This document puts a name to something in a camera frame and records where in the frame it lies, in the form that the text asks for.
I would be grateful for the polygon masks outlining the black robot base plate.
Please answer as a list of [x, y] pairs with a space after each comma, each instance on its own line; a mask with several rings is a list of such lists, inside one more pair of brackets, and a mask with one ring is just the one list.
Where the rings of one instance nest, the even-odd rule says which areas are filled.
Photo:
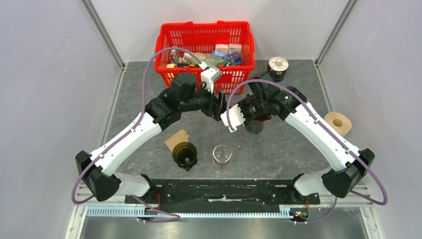
[[170, 213], [275, 213], [280, 205], [318, 205], [293, 179], [152, 179], [140, 199]]

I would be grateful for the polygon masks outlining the brown dripper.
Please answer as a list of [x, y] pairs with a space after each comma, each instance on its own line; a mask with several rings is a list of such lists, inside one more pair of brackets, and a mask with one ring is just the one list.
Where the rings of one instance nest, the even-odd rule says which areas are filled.
[[256, 122], [264, 122], [264, 121], [270, 120], [271, 118], [272, 118], [272, 115], [270, 113], [266, 113], [266, 114], [262, 114], [255, 117], [254, 120]]

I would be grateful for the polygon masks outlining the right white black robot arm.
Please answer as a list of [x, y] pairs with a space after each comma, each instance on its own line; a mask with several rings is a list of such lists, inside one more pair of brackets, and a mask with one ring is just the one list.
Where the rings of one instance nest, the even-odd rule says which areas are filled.
[[327, 192], [338, 198], [357, 194], [354, 187], [370, 173], [375, 159], [372, 150], [360, 149], [335, 131], [296, 88], [253, 79], [246, 81], [253, 94], [248, 95], [222, 114], [225, 125], [235, 131], [241, 124], [260, 116], [277, 116], [297, 129], [329, 163], [329, 168], [302, 174], [287, 190], [288, 199], [299, 204], [313, 193]]

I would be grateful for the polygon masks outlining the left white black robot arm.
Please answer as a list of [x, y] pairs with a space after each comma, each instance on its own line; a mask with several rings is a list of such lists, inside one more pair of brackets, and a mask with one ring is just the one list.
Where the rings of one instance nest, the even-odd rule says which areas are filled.
[[118, 175], [117, 168], [141, 145], [160, 134], [181, 118], [183, 112], [201, 111], [208, 117], [220, 120], [226, 106], [225, 93], [214, 95], [214, 83], [222, 76], [220, 71], [207, 69], [201, 72], [201, 83], [191, 73], [180, 73], [157, 97], [142, 108], [141, 113], [119, 134], [100, 148], [75, 156], [81, 182], [99, 202], [121, 191], [134, 194], [144, 203], [155, 200], [156, 190], [142, 176]]

